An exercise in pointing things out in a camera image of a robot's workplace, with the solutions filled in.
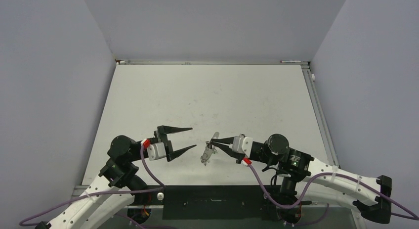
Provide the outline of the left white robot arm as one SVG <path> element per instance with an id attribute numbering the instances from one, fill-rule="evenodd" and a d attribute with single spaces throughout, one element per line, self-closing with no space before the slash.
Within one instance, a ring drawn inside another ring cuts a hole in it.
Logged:
<path id="1" fill-rule="evenodd" d="M 172 161 L 192 148 L 188 146 L 174 150 L 169 134 L 190 131 L 191 127 L 180 128 L 158 126 L 152 138 L 135 141 L 120 135 L 111 141 L 107 152 L 109 159 L 87 189 L 77 198 L 66 203 L 67 208 L 48 222 L 39 222 L 37 229 L 97 229 L 125 206 L 142 204 L 151 192 L 162 192 L 164 184 L 157 180 L 160 188 L 149 189 L 147 183 L 136 173 L 134 162 L 145 159 Z"/>

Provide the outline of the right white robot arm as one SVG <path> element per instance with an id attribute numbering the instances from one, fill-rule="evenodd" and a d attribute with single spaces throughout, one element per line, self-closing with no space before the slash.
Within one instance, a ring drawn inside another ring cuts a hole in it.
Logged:
<path id="1" fill-rule="evenodd" d="M 253 141 L 245 135 L 213 137 L 207 147 L 218 148 L 246 166 L 251 166 L 252 162 L 264 163 L 263 172 L 275 169 L 274 176 L 283 178 L 278 190 L 268 191 L 260 177 L 256 179 L 268 206 L 274 207 L 278 217 L 289 224 L 300 220 L 299 208 L 304 201 L 346 207 L 379 224 L 390 222 L 390 177 L 370 178 L 342 170 L 290 147 L 281 134 L 272 134 L 265 142 Z"/>

